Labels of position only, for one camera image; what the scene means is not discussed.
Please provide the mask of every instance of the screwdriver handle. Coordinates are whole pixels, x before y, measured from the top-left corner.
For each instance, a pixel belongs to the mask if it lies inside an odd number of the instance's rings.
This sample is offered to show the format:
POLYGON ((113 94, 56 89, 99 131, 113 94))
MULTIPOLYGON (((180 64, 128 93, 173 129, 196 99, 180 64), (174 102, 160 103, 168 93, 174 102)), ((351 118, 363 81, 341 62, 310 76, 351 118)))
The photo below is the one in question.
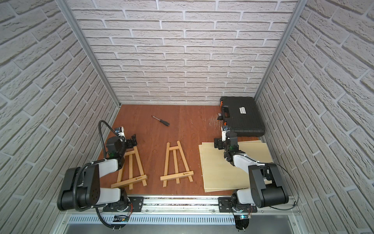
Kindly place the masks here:
POLYGON ((169 126, 170 124, 166 122, 165 120, 160 119, 160 122, 163 123, 165 126, 169 126))

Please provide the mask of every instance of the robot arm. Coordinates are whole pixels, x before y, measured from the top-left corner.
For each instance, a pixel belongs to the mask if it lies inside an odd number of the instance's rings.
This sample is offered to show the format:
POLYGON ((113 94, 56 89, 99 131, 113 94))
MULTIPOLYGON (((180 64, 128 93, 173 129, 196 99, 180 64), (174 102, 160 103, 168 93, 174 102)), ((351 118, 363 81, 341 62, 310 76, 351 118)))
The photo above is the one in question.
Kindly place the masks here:
MULTIPOLYGON (((136 135, 126 139, 123 127, 115 129, 116 135, 107 140, 109 158, 86 164, 86 168, 78 178, 76 189, 77 204, 79 210, 96 208, 102 206, 114 206, 122 211, 128 206, 126 191, 120 188, 101 188, 100 178, 122 168, 125 160, 126 149, 137 145, 136 135)), ((57 200, 59 210, 76 209, 73 203, 73 184, 81 168, 69 168, 62 182, 61 190, 57 200)))
POLYGON ((236 202, 254 203, 259 208, 288 203, 288 193, 278 167, 273 163, 258 162, 239 150, 237 134, 230 132, 228 126, 223 126, 222 132, 225 137, 222 140, 215 139, 215 147, 224 149, 225 159, 249 174, 251 188, 238 190, 236 202))

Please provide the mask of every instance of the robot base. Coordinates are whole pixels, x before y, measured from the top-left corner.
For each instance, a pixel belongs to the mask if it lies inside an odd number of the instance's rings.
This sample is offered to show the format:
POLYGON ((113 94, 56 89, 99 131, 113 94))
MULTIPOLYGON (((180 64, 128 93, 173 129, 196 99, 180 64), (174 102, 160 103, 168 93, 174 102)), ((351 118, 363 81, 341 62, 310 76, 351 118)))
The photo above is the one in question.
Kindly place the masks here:
MULTIPOLYGON (((140 212, 141 208, 143 207, 143 200, 144 197, 128 197, 130 199, 130 203, 132 203, 132 212, 140 212)), ((124 211, 121 212, 129 212, 131 207, 128 206, 124 211)), ((104 212, 118 212, 114 207, 106 206, 103 210, 104 212)))
POLYGON ((257 212, 255 204, 235 204, 229 197, 219 197, 218 203, 221 213, 248 213, 248 210, 251 213, 257 212))

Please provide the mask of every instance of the wooden easel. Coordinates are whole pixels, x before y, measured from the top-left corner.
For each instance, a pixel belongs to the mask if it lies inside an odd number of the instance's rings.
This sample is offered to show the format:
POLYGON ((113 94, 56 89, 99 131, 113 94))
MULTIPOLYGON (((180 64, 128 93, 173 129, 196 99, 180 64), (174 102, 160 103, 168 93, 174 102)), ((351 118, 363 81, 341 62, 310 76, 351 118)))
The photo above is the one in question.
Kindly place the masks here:
POLYGON ((177 183, 180 183, 179 178, 183 178, 183 177, 187 177, 187 176, 188 176, 190 182, 193 182, 193 179, 192 179, 193 171, 190 171, 190 169, 188 168, 186 157, 184 156, 183 149, 182 149, 180 141, 177 141, 177 144, 178 144, 178 146, 173 146, 173 147, 170 147, 170 142, 168 142, 166 144, 166 158, 165 158, 164 176, 160 177, 160 180, 163 181, 163 187, 166 187, 166 182, 168 180, 176 179, 177 183), (178 171, 177 149, 179 149, 179 151, 181 153, 182 160, 183 160, 183 163, 184 163, 184 167, 186 168, 186 172, 179 173, 179 171, 178 171), (175 174, 168 175, 170 151, 173 151, 175 174))
POLYGON ((140 162, 140 157, 139 157, 139 152, 138 152, 138 147, 134 146, 133 151, 126 152, 124 157, 129 156, 129 179, 128 180, 122 180, 122 174, 123 174, 123 168, 124 166, 119 170, 118 172, 118 177, 117 177, 117 183, 114 183, 111 185, 111 188, 119 188, 119 187, 124 187, 126 185, 129 185, 129 190, 133 189, 132 184, 137 183, 137 182, 143 182, 143 186, 147 185, 146 179, 147 175, 144 175, 143 167, 140 162), (137 159, 139 171, 140 171, 140 176, 133 178, 132 177, 132 155, 135 154, 135 157, 137 159))

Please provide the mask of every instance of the vent grille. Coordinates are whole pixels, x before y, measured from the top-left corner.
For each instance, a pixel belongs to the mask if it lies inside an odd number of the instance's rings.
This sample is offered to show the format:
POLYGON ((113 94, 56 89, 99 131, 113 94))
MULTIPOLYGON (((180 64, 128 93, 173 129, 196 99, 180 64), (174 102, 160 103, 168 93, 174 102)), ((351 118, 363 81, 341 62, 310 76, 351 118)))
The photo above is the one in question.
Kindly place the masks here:
MULTIPOLYGON (((234 225, 232 215, 146 215, 132 214, 128 222, 112 222, 114 215, 102 215, 103 219, 112 224, 193 224, 193 225, 234 225)), ((99 224, 96 214, 70 216, 69 224, 99 224)))

